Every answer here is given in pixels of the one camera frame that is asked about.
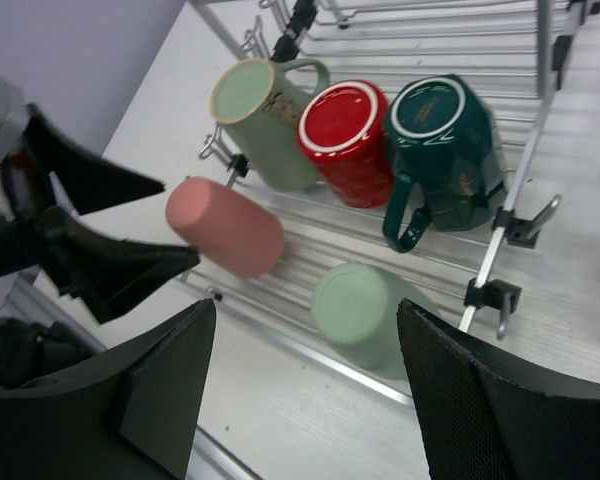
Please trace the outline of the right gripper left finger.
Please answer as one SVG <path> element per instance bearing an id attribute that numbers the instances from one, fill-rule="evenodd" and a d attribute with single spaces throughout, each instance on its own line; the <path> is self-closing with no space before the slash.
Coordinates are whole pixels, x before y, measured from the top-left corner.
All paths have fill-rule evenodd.
<path id="1" fill-rule="evenodd" d="M 21 388 L 0 388 L 0 479 L 182 479 L 213 347 L 216 308 L 199 301 L 155 328 Z M 143 352 L 169 336 L 176 380 L 130 385 Z"/>

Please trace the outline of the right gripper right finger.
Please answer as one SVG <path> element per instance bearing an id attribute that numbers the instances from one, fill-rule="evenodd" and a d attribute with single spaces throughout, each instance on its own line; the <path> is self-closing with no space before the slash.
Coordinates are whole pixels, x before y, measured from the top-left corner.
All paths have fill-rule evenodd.
<path id="1" fill-rule="evenodd" d="M 600 384 L 403 299 L 397 327 L 433 479 L 600 479 Z"/>

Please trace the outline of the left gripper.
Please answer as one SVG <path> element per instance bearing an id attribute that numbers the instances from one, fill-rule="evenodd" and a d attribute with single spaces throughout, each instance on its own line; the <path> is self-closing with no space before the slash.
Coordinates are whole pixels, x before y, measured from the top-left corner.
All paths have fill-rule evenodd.
<path id="1" fill-rule="evenodd" d="M 0 278 L 38 267 L 61 296 L 81 300 L 104 324 L 200 263 L 193 247 L 114 239 L 72 217 L 52 175 L 81 215 L 158 195 L 165 185 L 74 142 L 36 104 L 27 113 L 29 154 L 0 164 Z"/>

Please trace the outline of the pink tumbler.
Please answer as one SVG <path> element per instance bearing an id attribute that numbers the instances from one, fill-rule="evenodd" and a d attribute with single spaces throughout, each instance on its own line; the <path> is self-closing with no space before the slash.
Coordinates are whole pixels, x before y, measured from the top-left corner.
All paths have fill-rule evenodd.
<path id="1" fill-rule="evenodd" d="M 268 273 L 282 255 L 279 219 L 233 189 L 205 177 L 191 177 L 170 194 L 166 221 L 203 257 L 241 278 Z"/>

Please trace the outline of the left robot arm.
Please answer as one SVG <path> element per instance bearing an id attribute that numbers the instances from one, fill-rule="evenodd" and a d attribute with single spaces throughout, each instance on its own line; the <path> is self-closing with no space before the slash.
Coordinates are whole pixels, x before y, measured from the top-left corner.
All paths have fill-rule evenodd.
<path id="1" fill-rule="evenodd" d="M 0 277 L 40 267 L 59 296 L 81 300 L 100 323 L 135 309 L 168 280 L 200 263 L 199 249 L 116 239 L 92 230 L 61 206 L 51 174 L 78 215 L 162 193 L 164 184 L 120 167 L 70 140 L 35 103 L 16 147 L 0 163 L 0 190 L 13 215 L 0 214 Z M 62 327 L 0 318 L 0 388 L 21 388 L 86 360 L 86 347 Z M 163 387 L 176 380 L 178 344 L 169 336 L 143 352 L 127 382 Z"/>

